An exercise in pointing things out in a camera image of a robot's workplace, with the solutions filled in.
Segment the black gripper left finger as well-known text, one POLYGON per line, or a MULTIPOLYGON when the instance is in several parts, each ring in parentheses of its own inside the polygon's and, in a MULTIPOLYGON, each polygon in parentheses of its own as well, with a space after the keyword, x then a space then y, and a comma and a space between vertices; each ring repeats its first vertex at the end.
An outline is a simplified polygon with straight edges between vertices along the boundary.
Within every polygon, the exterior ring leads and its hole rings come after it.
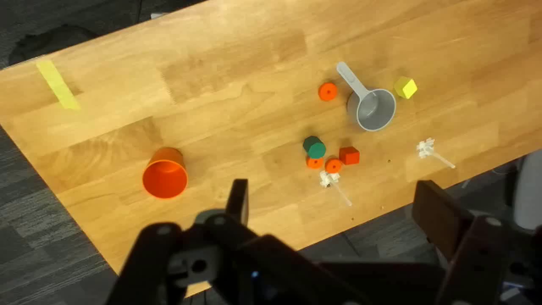
POLYGON ((236 180, 231 187, 226 214, 238 223, 246 224, 250 219, 250 182, 236 180))

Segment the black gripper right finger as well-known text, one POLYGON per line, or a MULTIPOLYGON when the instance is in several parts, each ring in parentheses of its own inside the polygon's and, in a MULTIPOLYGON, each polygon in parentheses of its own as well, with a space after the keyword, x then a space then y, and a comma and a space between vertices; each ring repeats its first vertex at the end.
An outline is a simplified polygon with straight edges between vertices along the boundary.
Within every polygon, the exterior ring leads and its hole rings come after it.
POLYGON ((473 214, 431 180, 417 184, 412 218, 446 260, 453 260, 473 214))

